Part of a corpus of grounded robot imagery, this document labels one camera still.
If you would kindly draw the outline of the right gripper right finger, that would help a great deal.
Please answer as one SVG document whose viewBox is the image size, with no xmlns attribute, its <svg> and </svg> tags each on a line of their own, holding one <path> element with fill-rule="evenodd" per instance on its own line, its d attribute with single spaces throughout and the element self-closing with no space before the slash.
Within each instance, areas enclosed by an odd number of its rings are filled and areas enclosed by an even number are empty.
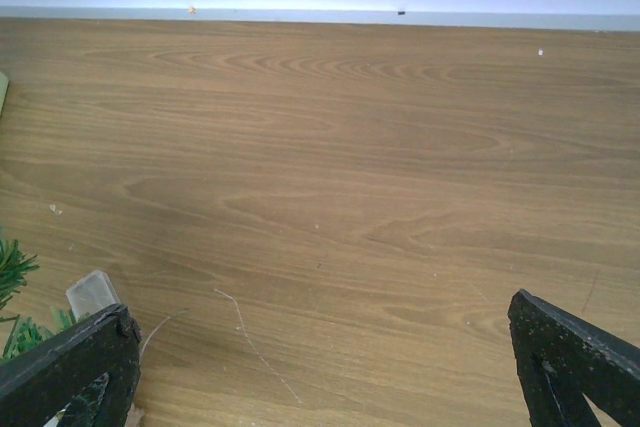
<svg viewBox="0 0 640 427">
<path fill-rule="evenodd" d="M 639 348 L 524 289 L 508 309 L 512 347 L 533 426 L 598 426 L 593 406 L 639 424 Z"/>
</svg>

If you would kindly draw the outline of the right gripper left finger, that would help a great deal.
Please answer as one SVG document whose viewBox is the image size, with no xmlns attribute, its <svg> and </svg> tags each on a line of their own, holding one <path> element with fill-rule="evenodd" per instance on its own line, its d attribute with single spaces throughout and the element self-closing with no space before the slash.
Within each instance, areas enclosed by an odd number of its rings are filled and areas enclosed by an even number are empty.
<svg viewBox="0 0 640 427">
<path fill-rule="evenodd" d="M 1 366 L 1 424 L 123 426 L 140 379 L 141 333 L 112 304 Z"/>
</svg>

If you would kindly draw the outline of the pale green perforated basket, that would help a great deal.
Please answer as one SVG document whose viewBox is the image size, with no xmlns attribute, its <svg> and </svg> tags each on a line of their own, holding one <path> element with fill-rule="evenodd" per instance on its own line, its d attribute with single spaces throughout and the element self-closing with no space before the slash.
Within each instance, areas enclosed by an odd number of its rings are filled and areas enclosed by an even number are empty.
<svg viewBox="0 0 640 427">
<path fill-rule="evenodd" d="M 8 86 L 9 86 L 8 77 L 4 73 L 0 73 L 0 113 L 2 113 L 3 111 Z"/>
</svg>

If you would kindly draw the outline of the white ball string lights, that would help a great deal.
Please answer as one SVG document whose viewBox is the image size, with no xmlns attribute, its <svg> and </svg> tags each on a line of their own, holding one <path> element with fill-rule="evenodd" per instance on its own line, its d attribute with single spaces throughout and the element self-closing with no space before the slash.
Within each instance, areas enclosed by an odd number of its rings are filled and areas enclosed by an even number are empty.
<svg viewBox="0 0 640 427">
<path fill-rule="evenodd" d="M 144 353 L 147 350 L 147 347 L 149 346 L 152 338 L 158 333 L 158 331 L 164 326 L 166 325 L 168 322 L 170 322 L 171 320 L 180 317 L 184 314 L 186 314 L 189 311 L 189 309 L 182 309 L 178 312 L 172 313 L 170 315 L 168 315 L 167 317 L 165 317 L 158 325 L 156 325 L 151 332 L 146 336 L 146 338 L 144 339 L 144 341 L 141 344 L 140 347 L 140 360 L 142 360 Z"/>
</svg>

